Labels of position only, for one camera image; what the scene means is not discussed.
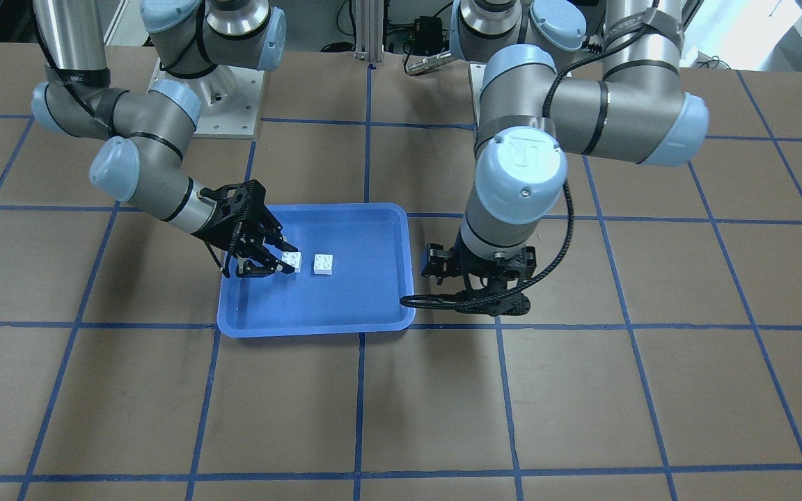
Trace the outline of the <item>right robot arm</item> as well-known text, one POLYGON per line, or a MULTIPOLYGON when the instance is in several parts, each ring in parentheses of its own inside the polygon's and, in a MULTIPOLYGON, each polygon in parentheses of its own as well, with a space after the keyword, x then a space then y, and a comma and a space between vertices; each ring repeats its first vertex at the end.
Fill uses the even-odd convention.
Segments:
POLYGON ((267 1, 143 1, 143 25, 168 79, 145 94, 111 85, 98 9, 93 1, 32 1, 47 80, 33 90, 35 119, 50 131, 101 140, 89 180, 118 202, 174 225, 225 251, 221 273, 290 275, 296 266, 272 254, 293 253, 251 180, 210 189, 181 169, 203 99, 187 82, 223 66, 277 69, 285 47, 283 10, 267 1))

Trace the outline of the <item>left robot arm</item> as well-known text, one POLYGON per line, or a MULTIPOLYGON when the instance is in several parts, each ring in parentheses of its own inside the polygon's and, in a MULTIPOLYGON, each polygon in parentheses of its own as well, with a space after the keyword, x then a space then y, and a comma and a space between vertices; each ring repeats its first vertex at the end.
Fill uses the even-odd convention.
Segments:
POLYGON ((455 294, 401 304, 522 316, 524 291, 569 250, 568 154, 678 167, 699 151, 709 109, 680 85, 682 2, 607 1, 598 54, 569 1, 455 1, 449 47, 484 64, 471 194, 454 245, 427 245, 425 277, 462 277, 455 294))

